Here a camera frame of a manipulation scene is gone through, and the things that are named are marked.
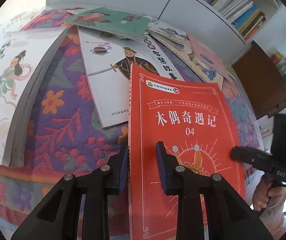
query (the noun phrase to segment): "yellow book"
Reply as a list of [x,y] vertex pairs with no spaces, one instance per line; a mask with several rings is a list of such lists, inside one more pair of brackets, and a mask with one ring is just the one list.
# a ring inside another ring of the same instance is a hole
[[259,13],[261,12],[261,10],[259,8],[257,8],[254,13],[251,15],[250,18],[248,18],[241,26],[240,28],[238,28],[237,30],[239,31],[239,33],[241,33],[242,31],[244,31],[246,29],[247,26],[249,26],[251,24],[251,22],[253,21],[253,19],[259,15]]

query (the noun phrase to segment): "green dress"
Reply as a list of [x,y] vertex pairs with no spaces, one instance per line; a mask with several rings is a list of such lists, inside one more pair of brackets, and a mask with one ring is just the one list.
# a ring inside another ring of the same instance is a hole
[[0,97],[5,96],[7,91],[10,91],[14,84],[13,78],[7,78],[8,76],[14,75],[15,69],[8,67],[2,76],[0,76]]

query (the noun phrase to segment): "screw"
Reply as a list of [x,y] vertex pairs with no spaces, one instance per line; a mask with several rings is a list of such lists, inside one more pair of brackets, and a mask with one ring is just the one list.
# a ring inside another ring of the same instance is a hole
[[220,174],[215,173],[212,175],[212,178],[216,181],[220,181],[222,179],[222,176]]
[[178,165],[178,166],[176,166],[176,167],[175,167],[175,169],[176,169],[176,171],[178,171],[178,172],[185,171],[185,167],[184,167],[184,166],[182,166],[182,165]]
[[65,174],[65,175],[64,175],[64,179],[65,179],[65,180],[71,180],[71,179],[73,179],[73,174],[71,174],[71,173]]
[[110,170],[110,166],[109,165],[103,165],[102,167],[101,167],[101,171],[109,171]]

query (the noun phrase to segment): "number 04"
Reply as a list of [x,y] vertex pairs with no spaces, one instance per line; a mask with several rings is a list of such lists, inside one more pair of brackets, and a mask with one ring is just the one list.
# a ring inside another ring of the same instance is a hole
[[192,130],[190,130],[190,128],[186,128],[185,133],[186,135],[190,135],[190,134],[194,135],[194,128],[192,128]]

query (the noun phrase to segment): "sunburst illustration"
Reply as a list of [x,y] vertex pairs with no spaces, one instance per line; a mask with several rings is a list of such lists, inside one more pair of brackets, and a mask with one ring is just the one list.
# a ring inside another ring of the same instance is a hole
[[[232,167],[222,167],[222,163],[220,163],[218,157],[216,156],[217,152],[214,150],[217,141],[218,140],[216,139],[212,146],[209,146],[208,144],[205,146],[205,144],[203,145],[202,143],[199,145],[196,140],[194,145],[191,143],[191,147],[189,147],[185,141],[185,149],[182,147],[182,145],[179,147],[176,145],[165,145],[165,148],[168,154],[172,154],[176,157],[180,165],[190,168],[196,174],[211,176],[213,173],[217,173]],[[176,211],[174,208],[178,204],[178,197],[174,196],[170,200],[170,203],[173,203],[173,207],[165,216],[165,219],[170,215],[172,211]],[[203,211],[203,223],[206,225],[207,219],[203,195],[201,195],[201,204]]]

